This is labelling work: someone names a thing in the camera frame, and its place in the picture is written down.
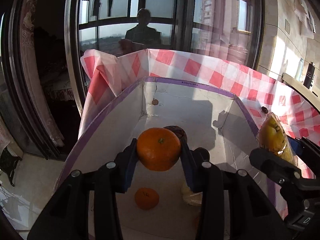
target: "silhouette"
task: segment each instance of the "silhouette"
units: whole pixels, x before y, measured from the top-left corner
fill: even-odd
[[[145,8],[140,9],[137,14],[137,20],[137,26],[127,30],[125,38],[145,45],[161,44],[161,33],[154,28],[148,27],[151,20],[150,11]]]

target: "black bottle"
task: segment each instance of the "black bottle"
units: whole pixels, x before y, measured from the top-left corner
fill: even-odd
[[[313,62],[309,63],[308,65],[308,70],[307,70],[307,74],[306,74],[306,78],[304,80],[304,83],[303,85],[309,89],[310,88],[310,85],[311,85],[311,82],[312,82],[312,78],[313,78],[313,75],[315,73],[315,64]]]

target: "yellow bag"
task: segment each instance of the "yellow bag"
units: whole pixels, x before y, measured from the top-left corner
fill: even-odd
[[[292,154],[288,137],[274,113],[268,115],[257,136],[259,146],[297,166]]]

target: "bolt head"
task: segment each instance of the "bolt head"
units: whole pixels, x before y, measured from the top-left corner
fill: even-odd
[[[106,164],[106,166],[107,166],[108,169],[113,169],[116,166],[116,163],[109,162],[109,163]]]
[[[203,163],[201,163],[201,166],[208,169],[212,166],[212,164],[211,164],[211,162],[203,162]]]
[[[245,177],[248,174],[247,171],[245,171],[245,170],[238,170],[237,172],[241,177]]]
[[[299,174],[299,173],[297,173],[297,172],[295,171],[293,174],[294,174],[294,176],[295,176],[297,179],[300,179],[300,174]]]
[[[305,208],[305,209],[308,209],[308,208],[310,207],[310,202],[309,202],[309,200],[305,199],[305,200],[303,201],[303,205],[304,205],[304,208]]]
[[[79,170],[74,170],[71,172],[71,176],[75,178],[75,177],[78,177],[80,175],[80,173],[81,172]]]

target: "plastic bag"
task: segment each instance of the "plastic bag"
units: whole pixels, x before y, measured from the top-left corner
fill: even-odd
[[[201,206],[202,203],[202,192],[193,193],[188,187],[187,182],[184,181],[181,186],[182,199],[188,205],[191,206]]]
[[[273,154],[297,166],[288,137],[274,113],[270,113],[263,122],[257,135],[259,146],[268,149]]]

